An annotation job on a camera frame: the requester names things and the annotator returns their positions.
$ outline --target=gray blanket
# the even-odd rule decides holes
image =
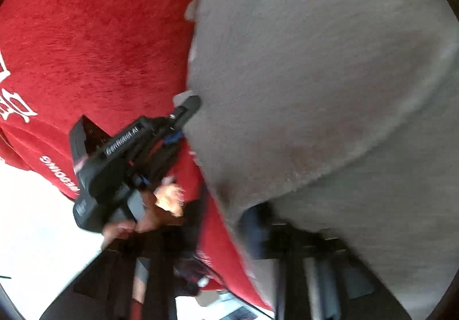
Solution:
[[[446,0],[199,0],[186,135],[229,229],[264,200],[335,228],[424,319],[459,267],[458,42]]]

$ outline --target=red cloth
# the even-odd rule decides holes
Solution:
[[[78,196],[68,133],[85,114],[113,135],[164,116],[185,90],[192,0],[5,0],[0,7],[0,157]],[[184,148],[174,175],[186,199],[199,169]],[[213,201],[202,251],[229,288],[262,305]]]

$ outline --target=black cable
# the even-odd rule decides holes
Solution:
[[[275,320],[274,317],[271,317],[269,316],[268,314],[266,314],[265,312],[263,312],[262,310],[260,310],[258,307],[252,305],[251,303],[247,302],[245,299],[242,299],[240,296],[238,296],[237,294],[233,293],[232,291],[230,291],[230,289],[228,289],[228,285],[226,285],[226,282],[225,280],[223,279],[223,277],[217,272],[215,271],[212,267],[208,266],[207,264],[205,264],[202,260],[199,260],[198,258],[194,258],[194,260],[200,264],[202,264],[204,267],[206,267],[208,270],[210,270],[213,274],[215,274],[215,276],[217,276],[219,278],[219,280],[221,281],[222,285],[226,288],[226,290],[232,295],[234,296],[236,299],[240,300],[242,303],[244,303],[245,305],[249,306],[250,308],[254,309],[255,311],[259,312],[260,314],[263,314],[265,315],[266,317],[268,317],[269,319],[271,320]]]

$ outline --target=hand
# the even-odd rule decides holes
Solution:
[[[104,241],[102,249],[105,249],[115,238],[127,238],[132,232],[148,232],[156,230],[161,225],[182,225],[183,218],[175,217],[171,212],[160,208],[156,196],[148,191],[142,193],[145,205],[145,216],[138,222],[125,220],[116,223],[107,223],[102,231]]]

